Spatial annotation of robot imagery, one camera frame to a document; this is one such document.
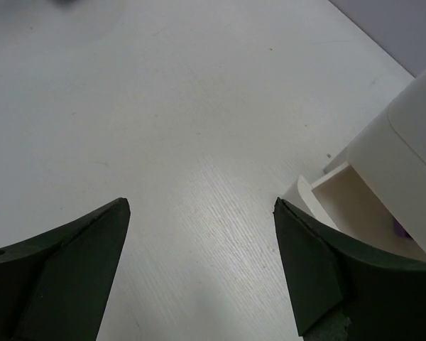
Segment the purple arched lego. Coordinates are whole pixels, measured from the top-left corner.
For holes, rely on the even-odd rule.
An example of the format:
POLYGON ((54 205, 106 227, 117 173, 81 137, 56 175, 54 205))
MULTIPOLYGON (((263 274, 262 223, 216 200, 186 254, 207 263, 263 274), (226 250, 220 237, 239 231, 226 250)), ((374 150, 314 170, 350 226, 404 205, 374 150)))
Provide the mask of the purple arched lego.
POLYGON ((393 220, 394 232, 402 238, 411 239, 412 237, 407 233, 403 226, 396 219, 393 220))

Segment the white drawer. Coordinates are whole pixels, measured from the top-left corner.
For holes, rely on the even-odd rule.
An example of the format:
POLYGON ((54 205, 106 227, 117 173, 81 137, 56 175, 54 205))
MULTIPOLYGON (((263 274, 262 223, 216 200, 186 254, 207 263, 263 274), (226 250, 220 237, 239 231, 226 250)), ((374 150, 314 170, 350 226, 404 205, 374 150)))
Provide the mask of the white drawer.
POLYGON ((426 261, 426 253, 417 242, 396 234, 391 213, 348 163, 313 183, 299 176, 283 199, 361 242, 392 254, 426 261))

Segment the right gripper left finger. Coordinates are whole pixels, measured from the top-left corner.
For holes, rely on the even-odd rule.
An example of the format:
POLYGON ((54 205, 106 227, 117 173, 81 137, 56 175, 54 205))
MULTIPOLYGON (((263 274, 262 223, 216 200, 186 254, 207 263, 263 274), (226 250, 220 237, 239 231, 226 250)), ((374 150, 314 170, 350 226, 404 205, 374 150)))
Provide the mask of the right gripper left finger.
POLYGON ((95 340, 129 221, 120 197, 0 248, 0 340, 95 340))

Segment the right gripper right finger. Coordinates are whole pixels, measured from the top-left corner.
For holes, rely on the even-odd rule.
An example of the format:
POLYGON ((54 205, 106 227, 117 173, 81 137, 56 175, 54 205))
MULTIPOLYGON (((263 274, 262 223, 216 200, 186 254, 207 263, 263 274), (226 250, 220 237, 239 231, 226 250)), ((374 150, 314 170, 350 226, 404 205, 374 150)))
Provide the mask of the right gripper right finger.
POLYGON ((275 232, 304 340, 426 340, 426 262, 338 232, 284 199, 275 232))

